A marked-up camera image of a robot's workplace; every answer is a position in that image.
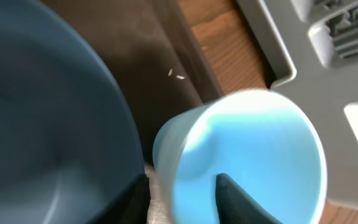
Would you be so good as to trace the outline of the brown serving tray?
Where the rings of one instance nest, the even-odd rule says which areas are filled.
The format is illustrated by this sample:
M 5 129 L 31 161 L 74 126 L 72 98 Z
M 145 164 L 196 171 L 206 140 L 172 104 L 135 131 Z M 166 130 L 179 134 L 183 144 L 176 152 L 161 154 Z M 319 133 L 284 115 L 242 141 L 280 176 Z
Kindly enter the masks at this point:
M 96 51 L 135 119 L 146 162 L 170 118 L 223 95 L 179 4 L 45 0 Z

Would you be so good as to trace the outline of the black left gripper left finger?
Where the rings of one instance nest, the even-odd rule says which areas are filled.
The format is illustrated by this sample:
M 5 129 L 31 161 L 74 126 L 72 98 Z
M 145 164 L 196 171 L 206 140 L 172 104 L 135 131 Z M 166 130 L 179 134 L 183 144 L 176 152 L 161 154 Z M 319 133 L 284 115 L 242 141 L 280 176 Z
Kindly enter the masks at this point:
M 149 178 L 137 176 L 131 186 L 98 217 L 97 224 L 146 224 L 150 206 Z

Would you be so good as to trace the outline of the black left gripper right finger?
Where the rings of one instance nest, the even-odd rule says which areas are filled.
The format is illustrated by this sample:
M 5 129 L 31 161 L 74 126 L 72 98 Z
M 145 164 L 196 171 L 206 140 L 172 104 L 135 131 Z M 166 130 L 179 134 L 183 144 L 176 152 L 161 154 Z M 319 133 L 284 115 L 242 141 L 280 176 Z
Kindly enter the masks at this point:
M 216 176 L 215 200 L 220 224 L 278 224 L 234 179 Z

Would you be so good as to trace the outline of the light blue cup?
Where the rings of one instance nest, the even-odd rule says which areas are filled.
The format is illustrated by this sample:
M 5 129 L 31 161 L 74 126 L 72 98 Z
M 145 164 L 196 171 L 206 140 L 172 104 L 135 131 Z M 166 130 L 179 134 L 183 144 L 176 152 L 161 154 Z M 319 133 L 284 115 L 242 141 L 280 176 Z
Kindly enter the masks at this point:
M 173 223 L 219 223 L 216 176 L 228 174 L 280 223 L 318 223 L 327 192 L 319 136 L 272 90 L 227 95 L 169 119 L 152 151 Z

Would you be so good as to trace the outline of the dark blue plate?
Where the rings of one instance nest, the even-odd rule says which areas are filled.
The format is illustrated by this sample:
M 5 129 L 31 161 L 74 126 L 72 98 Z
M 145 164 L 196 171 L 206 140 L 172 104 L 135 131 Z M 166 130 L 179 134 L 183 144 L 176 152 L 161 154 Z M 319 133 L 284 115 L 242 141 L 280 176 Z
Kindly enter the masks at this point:
M 0 1 L 0 223 L 121 223 L 143 173 L 98 54 L 40 1 Z

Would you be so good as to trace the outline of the grey dishwasher rack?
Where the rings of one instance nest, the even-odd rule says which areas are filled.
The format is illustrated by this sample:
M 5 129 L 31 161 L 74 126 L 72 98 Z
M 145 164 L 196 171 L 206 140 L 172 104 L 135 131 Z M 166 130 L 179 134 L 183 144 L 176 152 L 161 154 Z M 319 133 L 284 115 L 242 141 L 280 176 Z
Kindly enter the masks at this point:
M 275 76 L 309 117 L 328 166 L 327 198 L 358 209 L 358 0 L 240 0 Z

